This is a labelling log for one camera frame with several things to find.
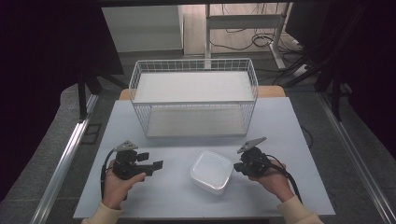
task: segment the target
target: wire basket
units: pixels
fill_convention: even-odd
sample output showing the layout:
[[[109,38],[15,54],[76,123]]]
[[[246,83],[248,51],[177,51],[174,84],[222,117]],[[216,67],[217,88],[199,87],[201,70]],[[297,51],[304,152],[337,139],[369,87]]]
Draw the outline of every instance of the wire basket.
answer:
[[[244,136],[258,82],[250,59],[138,61],[129,94],[146,137]]]

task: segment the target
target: table surface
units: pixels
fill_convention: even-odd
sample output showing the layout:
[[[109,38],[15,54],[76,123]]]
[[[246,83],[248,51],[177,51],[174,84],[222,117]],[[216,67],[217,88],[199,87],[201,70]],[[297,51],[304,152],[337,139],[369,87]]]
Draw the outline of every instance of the table surface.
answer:
[[[272,87],[261,90],[281,91]],[[100,167],[108,151],[125,140],[137,144],[139,152],[149,152],[147,163],[163,160],[163,168],[134,186],[122,205],[122,217],[145,220],[280,217],[276,210],[278,199],[236,171],[220,196],[195,186],[190,177],[190,168],[199,153],[209,150],[239,162],[236,150],[247,140],[262,136],[268,139],[258,147],[288,165],[304,205],[320,215],[334,215],[288,97],[258,99],[246,137],[161,139],[147,139],[132,104],[124,100],[125,93],[120,98],[114,105],[74,218],[89,217],[96,209],[100,202]]]

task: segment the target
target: wrist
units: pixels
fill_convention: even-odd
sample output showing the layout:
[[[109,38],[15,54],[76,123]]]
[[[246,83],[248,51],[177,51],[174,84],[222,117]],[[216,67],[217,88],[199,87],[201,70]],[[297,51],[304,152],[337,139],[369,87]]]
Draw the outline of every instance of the wrist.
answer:
[[[121,210],[119,203],[113,203],[109,200],[103,199],[102,204],[104,204],[106,207],[108,207],[110,209]]]

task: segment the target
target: hand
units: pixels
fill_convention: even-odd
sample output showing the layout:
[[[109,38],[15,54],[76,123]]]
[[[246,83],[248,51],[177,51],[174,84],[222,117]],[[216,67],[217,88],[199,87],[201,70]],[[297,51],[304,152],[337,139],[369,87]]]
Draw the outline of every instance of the hand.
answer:
[[[127,195],[128,190],[131,189],[135,183],[142,181],[146,177],[146,174],[142,173],[133,176],[131,179],[122,180],[114,175],[112,169],[113,163],[114,161],[110,162],[108,166],[110,168],[106,172],[105,193],[102,203],[108,208],[120,209],[120,204]]]
[[[271,163],[282,167],[277,161],[271,160]],[[279,171],[270,168],[266,171],[265,176],[254,177],[250,176],[250,180],[259,182],[266,190],[275,196],[283,203],[294,196],[290,189],[289,180]]]

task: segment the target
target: wall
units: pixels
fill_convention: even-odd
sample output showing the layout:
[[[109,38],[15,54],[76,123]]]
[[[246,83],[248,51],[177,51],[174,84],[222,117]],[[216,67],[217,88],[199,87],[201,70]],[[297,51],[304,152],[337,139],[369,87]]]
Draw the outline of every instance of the wall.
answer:
[[[182,49],[178,6],[102,10],[117,52]]]

